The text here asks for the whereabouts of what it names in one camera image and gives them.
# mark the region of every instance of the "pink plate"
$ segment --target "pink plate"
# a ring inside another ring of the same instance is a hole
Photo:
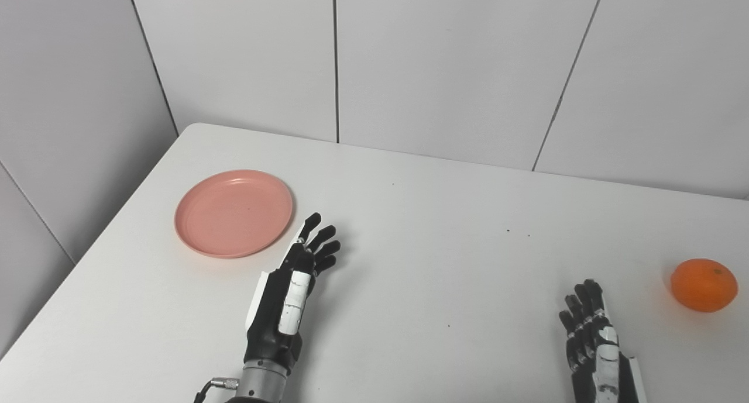
[[[182,197],[174,226],[195,251],[233,259],[273,243],[286,229],[292,208],[291,193],[277,177],[228,171],[204,179]]]

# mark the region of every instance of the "white table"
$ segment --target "white table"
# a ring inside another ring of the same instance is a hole
[[[677,262],[712,257],[749,286],[747,202],[198,124],[0,361],[0,401],[189,403],[210,377],[238,376],[255,283],[293,233],[211,259],[172,219],[190,187],[235,168],[280,177],[294,225],[319,211],[344,244],[284,401],[571,402],[557,312],[586,277],[650,401],[749,394],[747,293],[706,315],[664,285]]]

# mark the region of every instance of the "white tile wall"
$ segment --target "white tile wall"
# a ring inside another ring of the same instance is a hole
[[[0,166],[0,358],[73,269]]]
[[[531,169],[596,0],[338,0],[341,142]]]
[[[135,0],[180,130],[335,141],[332,0]]]
[[[176,138],[133,4],[0,0],[0,40],[0,161],[77,261]]]
[[[538,171],[749,194],[749,0],[602,0]]]

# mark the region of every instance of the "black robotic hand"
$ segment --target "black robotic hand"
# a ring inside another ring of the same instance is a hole
[[[577,403],[647,403],[635,358],[619,350],[604,307],[603,291],[591,278],[565,297],[559,313],[567,329],[567,362]]]
[[[334,253],[341,248],[339,241],[330,240],[335,235],[335,227],[323,228],[315,239],[307,243],[311,231],[321,221],[320,214],[314,213],[305,221],[298,238],[291,244],[281,266],[267,276],[262,291],[262,298],[257,305],[257,312],[247,330],[247,351],[244,362],[248,360],[270,360],[286,368],[289,373],[294,363],[299,360],[302,348],[302,337],[298,333],[299,321],[303,311],[303,301],[310,295],[315,286],[316,277],[335,264]],[[294,302],[289,302],[287,295],[303,293]]]
[[[335,265],[334,253],[341,248],[337,240],[323,245],[335,235],[332,225],[308,241],[320,221],[318,213],[308,217],[280,267],[260,276],[248,314],[242,378],[230,403],[276,403],[283,396],[302,349],[299,324],[305,302],[316,277]]]

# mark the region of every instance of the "orange fruit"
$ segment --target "orange fruit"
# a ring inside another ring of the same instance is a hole
[[[687,308],[715,312],[736,297],[738,283],[731,270],[719,262],[691,259],[671,274],[671,293]]]

